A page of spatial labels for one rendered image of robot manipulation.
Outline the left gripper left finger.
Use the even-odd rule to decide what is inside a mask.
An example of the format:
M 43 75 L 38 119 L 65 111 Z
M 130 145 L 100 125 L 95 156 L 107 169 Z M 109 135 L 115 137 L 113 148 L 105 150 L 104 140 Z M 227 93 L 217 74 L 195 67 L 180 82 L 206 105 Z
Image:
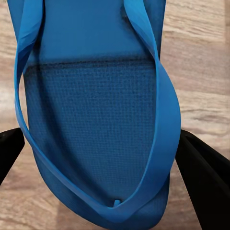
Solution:
M 25 146 L 20 127 L 0 133 L 0 184 Z

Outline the sandal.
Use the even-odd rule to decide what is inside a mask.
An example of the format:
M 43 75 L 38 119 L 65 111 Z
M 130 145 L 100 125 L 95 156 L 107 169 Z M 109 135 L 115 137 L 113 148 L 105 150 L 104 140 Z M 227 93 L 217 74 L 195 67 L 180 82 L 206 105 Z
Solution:
M 166 209 L 181 134 L 160 62 L 166 0 L 7 3 L 16 117 L 46 185 L 97 226 L 152 229 Z

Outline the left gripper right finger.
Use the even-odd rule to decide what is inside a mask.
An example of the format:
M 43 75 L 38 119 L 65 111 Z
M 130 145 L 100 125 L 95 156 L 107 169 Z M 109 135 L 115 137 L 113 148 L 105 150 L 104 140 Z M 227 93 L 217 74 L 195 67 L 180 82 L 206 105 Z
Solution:
M 175 160 L 202 230 L 230 230 L 230 160 L 182 129 Z

